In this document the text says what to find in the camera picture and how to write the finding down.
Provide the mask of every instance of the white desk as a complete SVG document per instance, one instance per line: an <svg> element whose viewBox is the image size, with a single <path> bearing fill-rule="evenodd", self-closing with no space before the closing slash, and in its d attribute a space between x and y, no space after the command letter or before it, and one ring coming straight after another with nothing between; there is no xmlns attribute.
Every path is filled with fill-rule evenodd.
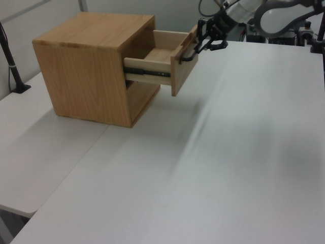
<svg viewBox="0 0 325 244"><path fill-rule="evenodd" d="M322 57L230 42L109 126L12 242L323 243Z"/></svg>
<svg viewBox="0 0 325 244"><path fill-rule="evenodd" d="M58 117L42 74L0 101L0 209L31 217L107 125Z"/></svg>

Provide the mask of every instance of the cabinet top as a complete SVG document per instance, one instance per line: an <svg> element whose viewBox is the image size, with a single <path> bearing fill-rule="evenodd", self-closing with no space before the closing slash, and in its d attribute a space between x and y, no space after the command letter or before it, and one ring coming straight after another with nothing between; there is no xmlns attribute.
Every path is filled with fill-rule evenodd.
<svg viewBox="0 0 325 244"><path fill-rule="evenodd" d="M119 50L138 32L155 28L154 16L81 12L35 38L35 45Z"/></svg>

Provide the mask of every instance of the open drawer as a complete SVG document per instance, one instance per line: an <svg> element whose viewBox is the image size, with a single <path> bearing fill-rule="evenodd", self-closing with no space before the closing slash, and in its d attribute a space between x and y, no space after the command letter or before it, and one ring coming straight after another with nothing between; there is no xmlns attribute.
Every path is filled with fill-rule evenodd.
<svg viewBox="0 0 325 244"><path fill-rule="evenodd" d="M145 29L129 45L124 55L124 73L128 81L170 85L176 96L198 61L181 58L191 52L197 26L190 33Z"/></svg>

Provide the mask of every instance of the wooden cabinet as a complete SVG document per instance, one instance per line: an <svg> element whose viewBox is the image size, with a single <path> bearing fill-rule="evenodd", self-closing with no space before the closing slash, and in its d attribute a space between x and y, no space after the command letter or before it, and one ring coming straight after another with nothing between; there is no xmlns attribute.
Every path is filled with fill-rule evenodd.
<svg viewBox="0 0 325 244"><path fill-rule="evenodd" d="M80 13L32 43L57 115L132 127L161 84L177 95L195 36L155 30L154 16Z"/></svg>

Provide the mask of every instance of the white wall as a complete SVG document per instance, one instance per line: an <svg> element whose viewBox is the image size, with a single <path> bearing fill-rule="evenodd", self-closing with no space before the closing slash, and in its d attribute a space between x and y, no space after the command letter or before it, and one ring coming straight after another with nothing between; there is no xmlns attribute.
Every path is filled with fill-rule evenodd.
<svg viewBox="0 0 325 244"><path fill-rule="evenodd" d="M80 12L78 0L51 0L3 24L23 82L40 72L31 41ZM15 87L12 78L11 87ZM0 49L0 100L9 94L8 63Z"/></svg>
<svg viewBox="0 0 325 244"><path fill-rule="evenodd" d="M156 27L163 31L189 32L201 18L199 0L87 0L89 12L149 14L156 16ZM202 12L214 14L213 0L202 1Z"/></svg>

